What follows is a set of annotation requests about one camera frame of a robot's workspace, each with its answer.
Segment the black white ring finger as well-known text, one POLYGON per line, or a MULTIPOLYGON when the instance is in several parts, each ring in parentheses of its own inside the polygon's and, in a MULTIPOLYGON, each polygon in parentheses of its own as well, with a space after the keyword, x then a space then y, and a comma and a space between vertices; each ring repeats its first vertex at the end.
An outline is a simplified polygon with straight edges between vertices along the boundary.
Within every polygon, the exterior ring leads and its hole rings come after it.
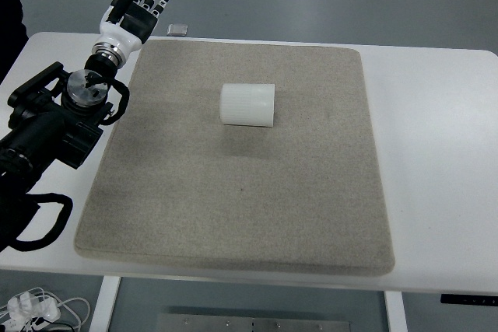
POLYGON ((158 1, 154 5, 154 7, 152 8, 152 11, 151 11, 152 15, 154 17, 159 17, 163 13, 163 11, 166 8, 168 2, 169 2, 169 0, 160 0, 160 1, 158 1))

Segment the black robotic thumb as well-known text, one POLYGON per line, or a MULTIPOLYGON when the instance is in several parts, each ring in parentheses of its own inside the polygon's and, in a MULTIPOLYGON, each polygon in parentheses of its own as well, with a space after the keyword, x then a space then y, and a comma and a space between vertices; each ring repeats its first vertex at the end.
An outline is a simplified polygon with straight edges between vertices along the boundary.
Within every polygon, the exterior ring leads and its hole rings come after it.
POLYGON ((134 0, 113 0, 107 17, 109 23, 118 23, 134 0))

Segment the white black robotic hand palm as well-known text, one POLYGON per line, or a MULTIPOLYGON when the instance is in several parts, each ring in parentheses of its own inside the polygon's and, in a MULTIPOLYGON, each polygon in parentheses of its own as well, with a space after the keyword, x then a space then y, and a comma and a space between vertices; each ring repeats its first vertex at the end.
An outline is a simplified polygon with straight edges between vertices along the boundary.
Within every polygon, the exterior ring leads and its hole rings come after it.
POLYGON ((108 7, 100 21, 100 36, 93 45, 92 54, 103 56, 110 60, 117 68, 122 68, 128 61, 130 54, 140 50, 149 39, 152 31, 156 28, 160 13, 157 10, 150 11, 139 6, 143 11, 139 15, 139 21, 145 21, 138 26, 137 31, 127 31, 122 27, 121 19, 118 23, 109 22, 108 16, 114 9, 108 7))

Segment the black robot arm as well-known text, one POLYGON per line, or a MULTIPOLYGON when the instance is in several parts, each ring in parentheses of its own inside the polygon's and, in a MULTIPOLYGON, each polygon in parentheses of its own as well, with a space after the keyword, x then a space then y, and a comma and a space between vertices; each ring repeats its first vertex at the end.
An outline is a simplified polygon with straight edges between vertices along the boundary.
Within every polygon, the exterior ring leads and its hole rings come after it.
POLYGON ((117 71, 149 39, 168 2, 113 0, 84 68, 67 72, 56 61, 10 95, 10 132, 1 140, 3 250, 39 250, 64 231, 72 199, 31 189, 55 160, 78 169, 103 127, 125 114, 130 92, 117 71))

